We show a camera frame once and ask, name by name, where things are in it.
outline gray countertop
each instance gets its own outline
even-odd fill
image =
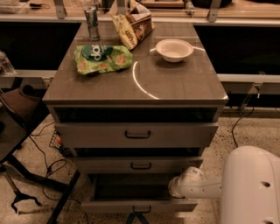
[[[134,50],[132,66],[121,72],[85,77],[77,73],[76,46],[120,45],[112,22],[99,23],[101,40],[90,41],[83,23],[59,71],[48,88],[44,102],[49,105],[224,105],[227,94],[193,28],[187,23],[155,23],[155,29]],[[179,63],[166,62],[155,51],[162,39],[183,39],[194,52]]]

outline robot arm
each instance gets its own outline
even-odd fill
[[[229,154],[221,182],[218,178],[204,180],[203,174],[194,175],[200,171],[196,169],[190,167],[171,180],[172,196],[220,197],[221,224],[280,223],[279,157],[254,146],[239,147]]]

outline soda can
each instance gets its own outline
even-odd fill
[[[87,6],[84,8],[86,19],[87,19],[87,28],[89,33],[89,38],[91,40],[99,40],[100,35],[98,31],[98,18],[96,13],[95,6]]]

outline black chair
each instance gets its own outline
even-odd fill
[[[74,188],[80,174],[77,171],[71,182],[64,184],[50,178],[41,177],[30,173],[12,154],[21,147],[22,142],[38,127],[46,118],[49,111],[42,102],[43,94],[37,94],[32,86],[25,85],[17,87],[11,91],[1,93],[0,101],[3,107],[0,109],[0,172],[6,177],[11,188],[16,194],[16,198],[11,207],[17,212],[15,204],[20,200],[35,200],[35,197],[21,193],[13,183],[10,175],[7,173],[4,162],[8,162],[20,172],[26,179],[40,183],[46,187],[63,193],[58,205],[54,209],[48,223],[55,223],[62,207],[67,201],[68,196]]]

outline brown chip bag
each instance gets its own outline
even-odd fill
[[[136,3],[129,15],[112,16],[116,31],[122,43],[132,50],[153,30],[151,12],[140,3]]]

